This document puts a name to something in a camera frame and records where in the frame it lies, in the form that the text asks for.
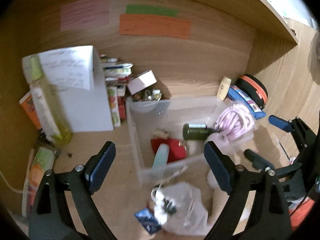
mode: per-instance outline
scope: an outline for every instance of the pink rope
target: pink rope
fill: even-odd
[[[235,103],[219,115],[216,125],[232,142],[254,127],[254,118],[245,105]]]

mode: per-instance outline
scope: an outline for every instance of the blue pouch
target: blue pouch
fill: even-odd
[[[230,86],[227,97],[232,101],[239,100],[243,102],[255,119],[260,119],[267,115],[246,93],[235,85]]]
[[[148,208],[144,208],[143,210],[138,211],[134,214],[134,217],[138,219],[140,224],[149,233],[149,235],[153,235],[154,233],[161,230],[159,221],[155,218],[155,216],[150,212]]]

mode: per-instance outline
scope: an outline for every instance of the yellow bottle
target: yellow bottle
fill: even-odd
[[[32,78],[30,90],[44,133],[53,138],[53,143],[59,146],[67,144],[72,139],[72,133],[64,125],[37,55],[30,57],[30,65]]]

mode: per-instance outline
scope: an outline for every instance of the pink sticky note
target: pink sticky note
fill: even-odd
[[[79,0],[61,6],[60,31],[98,28],[108,23],[108,0]]]

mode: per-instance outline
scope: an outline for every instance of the clear storage box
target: clear storage box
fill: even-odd
[[[186,166],[197,166],[197,169],[203,167],[208,172],[209,166],[203,155],[204,141],[187,141],[187,158],[152,169],[155,154],[150,140],[157,128],[170,132],[171,138],[183,140],[182,127],[185,123],[212,124],[226,107],[226,104],[215,96],[149,102],[127,100],[129,133],[140,184],[168,178]],[[242,138],[232,143],[223,153],[232,152],[235,146],[248,139],[251,138]]]

